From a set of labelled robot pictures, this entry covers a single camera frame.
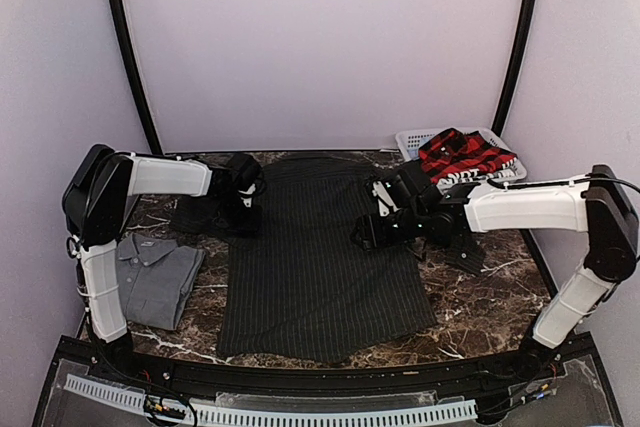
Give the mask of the black pinstriped long sleeve shirt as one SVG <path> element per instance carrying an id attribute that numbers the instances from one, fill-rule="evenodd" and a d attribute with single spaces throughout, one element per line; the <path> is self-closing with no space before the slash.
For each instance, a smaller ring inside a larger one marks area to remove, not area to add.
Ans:
<path id="1" fill-rule="evenodd" d="M 433 328 L 416 257 L 404 246 L 364 251 L 350 239 L 373 210 L 368 163 L 329 156 L 267 165 L 259 232 L 230 230 L 219 201 L 184 196 L 174 230 L 229 245 L 228 292 L 217 351 L 338 363 L 356 351 Z"/>

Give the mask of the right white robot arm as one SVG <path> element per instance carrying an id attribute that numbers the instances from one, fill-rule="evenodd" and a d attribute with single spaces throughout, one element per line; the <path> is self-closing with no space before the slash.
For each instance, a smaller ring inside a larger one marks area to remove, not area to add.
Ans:
<path id="1" fill-rule="evenodd" d="M 632 276 L 639 262 L 639 216 L 626 194 L 630 183 L 606 165 L 568 179 L 511 183 L 486 179 L 440 188 L 415 162 L 372 182 L 378 203 L 350 235 L 365 251 L 416 238 L 449 248 L 451 264 L 478 274 L 483 252 L 473 237 L 498 230 L 585 233 L 588 251 L 575 273 L 530 324 L 510 371 L 534 379 L 571 331 Z"/>

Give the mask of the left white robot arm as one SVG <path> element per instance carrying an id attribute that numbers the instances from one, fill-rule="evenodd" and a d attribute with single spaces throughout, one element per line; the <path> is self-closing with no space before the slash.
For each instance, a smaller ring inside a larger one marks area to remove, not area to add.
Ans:
<path id="1" fill-rule="evenodd" d="M 266 189 L 263 169 L 249 154 L 235 153 L 223 165 L 193 158 L 162 157 L 93 145 L 62 198 L 69 232 L 67 252 L 77 260 L 81 291 L 98 339 L 112 343 L 128 333 L 118 298 L 116 247 L 129 198 L 181 195 L 203 198 L 206 217 L 232 237 L 255 235 L 261 209 L 253 200 Z"/>

